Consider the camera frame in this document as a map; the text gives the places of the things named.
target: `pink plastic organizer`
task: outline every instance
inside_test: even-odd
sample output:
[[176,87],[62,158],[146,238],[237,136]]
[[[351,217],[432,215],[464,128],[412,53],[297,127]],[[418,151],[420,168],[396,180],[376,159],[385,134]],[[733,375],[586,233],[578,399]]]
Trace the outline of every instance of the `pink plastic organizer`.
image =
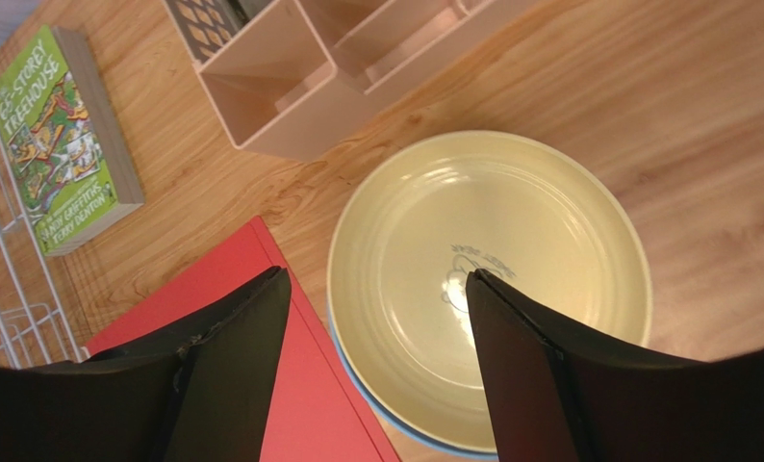
[[311,161],[536,1],[274,0],[194,68],[235,147]]

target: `bowl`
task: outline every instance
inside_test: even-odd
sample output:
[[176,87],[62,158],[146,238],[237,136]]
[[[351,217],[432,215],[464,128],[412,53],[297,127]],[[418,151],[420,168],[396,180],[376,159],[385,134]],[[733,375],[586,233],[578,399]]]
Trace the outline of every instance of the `bowl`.
[[[331,333],[333,334],[333,322],[331,322],[330,317],[328,319]],[[342,363],[345,371],[347,372],[348,378],[350,378],[350,381],[353,383],[354,387],[356,387],[357,391],[359,391],[360,395],[365,399],[365,401],[368,402],[370,405],[370,408],[373,409],[377,415],[385,419],[385,421],[388,422],[388,424],[391,424],[396,428],[397,430],[401,431],[405,435],[409,436],[411,439],[416,440],[420,443],[422,443],[425,446],[428,446],[429,448],[450,454],[455,455],[457,457],[465,457],[468,459],[473,460],[498,460],[498,457],[493,452],[477,452],[473,450],[465,450],[456,448],[454,446],[451,446],[447,443],[443,443],[441,441],[434,440],[433,438],[430,438],[429,436],[420,433],[418,430],[414,429],[407,423],[401,421],[397,416],[391,413],[388,409],[385,408],[379,401],[376,400],[376,398],[373,397],[371,393],[368,392],[368,389],[365,388],[365,385],[357,378],[356,373],[354,373],[353,369],[351,369],[350,364],[348,364],[347,360],[345,359],[345,355],[343,353],[342,346],[340,346],[339,342],[336,340],[334,341],[334,344],[336,346],[337,355],[340,357],[340,362]]]
[[329,314],[345,361],[417,432],[493,453],[464,292],[477,268],[636,345],[649,335],[651,287],[618,201],[537,141],[445,134],[369,175],[340,217],[328,260]]

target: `book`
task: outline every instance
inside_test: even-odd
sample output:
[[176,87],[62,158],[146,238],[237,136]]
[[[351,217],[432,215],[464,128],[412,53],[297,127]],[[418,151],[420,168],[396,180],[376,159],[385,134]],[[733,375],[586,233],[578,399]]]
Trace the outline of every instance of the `book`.
[[[89,340],[87,353],[134,340],[288,263],[255,217],[160,290]],[[353,386],[317,312],[289,269],[292,295],[260,460],[398,462],[373,411]]]
[[43,26],[3,72],[0,137],[46,256],[71,252],[144,202],[80,34]]

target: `bowl rim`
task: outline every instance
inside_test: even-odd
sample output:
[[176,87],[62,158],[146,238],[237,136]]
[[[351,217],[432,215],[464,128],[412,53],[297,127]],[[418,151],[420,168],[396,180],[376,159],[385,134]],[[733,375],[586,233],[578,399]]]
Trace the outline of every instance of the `bowl rim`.
[[469,449],[462,449],[462,448],[456,448],[453,445],[450,445],[448,443],[435,440],[431,438],[428,435],[425,435],[409,424],[407,424],[405,421],[399,419],[397,416],[391,413],[387,408],[385,408],[382,403],[376,400],[376,398],[373,397],[373,395],[370,394],[368,389],[365,388],[365,385],[362,383],[362,381],[359,380],[359,378],[354,373],[353,369],[351,369],[350,365],[348,364],[347,360],[345,359],[343,347],[340,345],[339,341],[336,338],[336,334],[334,333],[334,324],[331,321],[331,311],[330,311],[330,305],[328,304],[327,300],[325,301],[326,308],[327,308],[327,317],[328,317],[328,330],[331,332],[331,335],[333,336],[333,342],[334,342],[334,348],[337,350],[337,356],[340,358],[340,364],[343,365],[343,368],[345,369],[345,373],[348,376],[348,379],[350,379],[351,383],[353,383],[354,388],[359,392],[360,395],[362,395],[362,398],[365,399],[365,401],[368,402],[368,405],[371,409],[376,411],[379,416],[381,416],[383,419],[385,419],[388,424],[391,424],[394,428],[404,433],[406,436],[409,436],[411,439],[422,443],[425,446],[428,446],[429,448],[450,454],[455,455],[459,457],[467,457],[469,459],[475,459],[475,460],[498,460],[498,456],[495,452],[479,452],[476,450],[469,450]]
[[638,236],[638,233],[636,232],[635,227],[632,224],[632,220],[629,218],[626,211],[624,210],[624,207],[622,207],[621,203],[618,201],[616,196],[613,193],[611,193],[607,189],[607,187],[604,186],[603,183],[601,183],[601,181],[596,177],[596,175],[594,175],[590,170],[588,170],[582,164],[576,162],[574,159],[570,158],[563,152],[551,146],[548,146],[547,144],[532,140],[527,137],[523,137],[521,135],[515,135],[512,133],[499,132],[494,130],[462,130],[462,131],[443,133],[433,137],[425,138],[423,140],[416,141],[400,149],[390,158],[386,159],[385,161],[380,163],[376,168],[374,168],[373,171],[362,181],[362,183],[360,183],[360,185],[357,187],[357,189],[353,192],[351,197],[348,199],[347,203],[345,204],[343,208],[343,211],[340,213],[340,218],[337,221],[337,226],[334,228],[333,234],[331,235],[331,243],[328,249],[328,264],[326,267],[325,295],[328,301],[327,310],[328,310],[328,316],[331,318],[331,323],[332,323],[331,327],[335,336],[334,340],[338,342],[339,345],[342,347],[342,352],[344,354],[344,358],[347,364],[350,366],[350,368],[352,369],[356,377],[359,379],[359,381],[362,382],[362,384],[364,385],[364,388],[369,392],[371,396],[373,396],[376,399],[377,402],[380,403],[381,406],[387,409],[397,419],[408,424],[411,428],[414,428],[416,431],[420,432],[421,434],[431,439],[434,439],[436,441],[445,443],[447,445],[450,445],[459,449],[473,451],[473,452],[495,452],[496,451],[495,444],[492,448],[484,448],[484,447],[480,448],[480,447],[467,445],[460,442],[448,441],[447,438],[443,438],[441,435],[437,435],[426,428],[422,428],[421,426],[414,424],[413,422],[411,422],[410,420],[402,416],[395,409],[393,409],[388,404],[388,402],[386,402],[386,400],[380,397],[373,390],[373,387],[368,384],[368,382],[362,376],[362,373],[360,372],[360,370],[356,368],[356,363],[355,361],[353,361],[353,359],[351,359],[350,352],[344,347],[343,337],[340,334],[339,323],[336,317],[332,315],[333,303],[334,303],[334,297],[332,294],[332,291],[333,291],[332,275],[333,275],[333,265],[334,265],[334,253],[336,248],[335,243],[340,237],[340,233],[342,231],[345,221],[348,219],[348,216],[351,215],[351,212],[354,207],[354,203],[359,199],[359,197],[363,195],[365,190],[369,187],[371,183],[373,183],[373,180],[376,177],[380,176],[387,168],[390,168],[391,165],[401,162],[403,158],[407,158],[408,156],[413,155],[414,152],[419,152],[420,149],[426,144],[431,144],[438,141],[445,141],[445,140],[453,139],[453,138],[466,138],[466,137],[503,138],[509,141],[516,142],[517,144],[523,143],[523,144],[527,144],[527,145],[542,149],[546,151],[548,154],[551,154],[557,159],[565,162],[570,167],[575,168],[579,173],[581,173],[582,176],[587,178],[601,192],[601,194],[607,200],[609,200],[610,204],[615,209],[617,215],[621,218],[627,234],[630,236],[630,238],[633,241],[633,245],[635,247],[635,251],[638,256],[638,261],[641,266],[640,270],[644,278],[645,303],[646,303],[645,326],[644,326],[644,333],[642,335],[642,338],[637,344],[642,347],[646,347],[649,344],[649,335],[650,335],[650,330],[652,325],[652,309],[653,309],[652,308],[652,305],[653,305],[652,279],[651,279],[651,274],[649,271],[649,262],[647,260],[647,254],[644,251],[644,246],[641,243],[641,239]]

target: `cartoon illustration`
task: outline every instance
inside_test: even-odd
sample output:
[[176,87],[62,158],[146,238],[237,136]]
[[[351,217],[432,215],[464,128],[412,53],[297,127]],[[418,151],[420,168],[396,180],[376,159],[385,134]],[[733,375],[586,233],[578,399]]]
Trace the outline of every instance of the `cartoon illustration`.
[[94,137],[91,134],[85,134],[66,145],[74,181],[80,181],[100,170],[94,145]]
[[488,270],[498,277],[503,277],[500,270],[479,263],[475,256],[457,253],[453,257],[453,268],[447,273],[446,281],[442,284],[442,301],[462,313],[467,313],[468,297],[465,294],[465,283],[468,281],[468,273],[477,269]]
[[116,201],[115,192],[112,189],[112,184],[109,183],[108,181],[106,182],[105,185],[103,185],[103,194],[106,195],[106,197],[109,199],[109,202]]
[[37,121],[18,128],[8,146],[33,225],[49,212],[66,185],[99,171],[103,151],[71,72],[52,87]]

